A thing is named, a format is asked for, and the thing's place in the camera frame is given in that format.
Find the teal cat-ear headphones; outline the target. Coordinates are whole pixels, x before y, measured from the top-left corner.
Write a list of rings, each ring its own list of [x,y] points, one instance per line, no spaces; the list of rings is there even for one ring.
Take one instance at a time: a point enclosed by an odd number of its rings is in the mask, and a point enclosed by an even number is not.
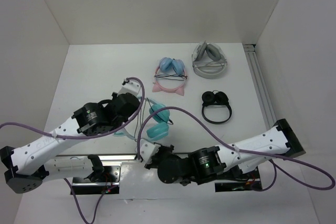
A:
[[[149,105],[149,114],[152,115],[155,111],[162,109],[165,107],[164,104],[159,103],[151,98],[146,98],[144,101],[144,107],[146,103]],[[159,141],[169,134],[169,126],[173,125],[173,121],[170,119],[170,111],[163,110],[156,114],[153,117],[153,120],[156,122],[155,125],[150,126],[146,129],[145,133],[142,133],[142,140],[146,140],[148,142],[156,142]],[[125,128],[121,129],[120,131],[114,133],[113,136],[116,137],[127,137],[130,140],[137,141],[137,131],[131,135]]]

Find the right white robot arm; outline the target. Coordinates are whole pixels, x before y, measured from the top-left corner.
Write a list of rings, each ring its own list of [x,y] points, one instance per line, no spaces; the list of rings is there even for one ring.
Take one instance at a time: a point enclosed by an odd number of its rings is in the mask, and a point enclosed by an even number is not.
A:
[[[236,142],[231,147],[215,145],[188,153],[185,158],[173,153],[173,146],[160,146],[147,161],[146,169],[156,169],[165,184],[198,185],[228,173],[235,179],[253,171],[274,155],[295,158],[305,154],[294,131],[285,119],[278,120],[267,132]]]

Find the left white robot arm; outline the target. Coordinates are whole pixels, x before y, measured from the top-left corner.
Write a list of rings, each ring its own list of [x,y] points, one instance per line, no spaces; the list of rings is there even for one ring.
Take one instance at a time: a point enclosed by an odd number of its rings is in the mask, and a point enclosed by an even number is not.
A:
[[[81,177],[99,181],[105,168],[98,155],[62,159],[58,154],[83,141],[120,130],[139,110],[136,96],[114,93],[112,99],[86,103],[62,125],[30,144],[3,147],[1,161],[7,168],[6,184],[15,193],[24,194],[55,179]]]

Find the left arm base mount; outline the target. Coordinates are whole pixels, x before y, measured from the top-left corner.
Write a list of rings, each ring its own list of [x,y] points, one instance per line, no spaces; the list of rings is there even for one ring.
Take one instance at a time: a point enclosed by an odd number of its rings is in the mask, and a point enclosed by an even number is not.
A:
[[[92,167],[88,176],[74,177],[71,185],[76,195],[116,195],[120,192],[121,162],[102,161],[98,155],[89,155]]]

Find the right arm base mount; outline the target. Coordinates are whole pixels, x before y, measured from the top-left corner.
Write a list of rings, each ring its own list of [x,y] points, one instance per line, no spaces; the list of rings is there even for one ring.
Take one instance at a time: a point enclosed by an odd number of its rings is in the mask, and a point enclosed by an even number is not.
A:
[[[214,185],[216,193],[250,190],[260,191],[263,188],[258,167],[245,174],[242,174],[238,168],[233,168],[219,175]]]

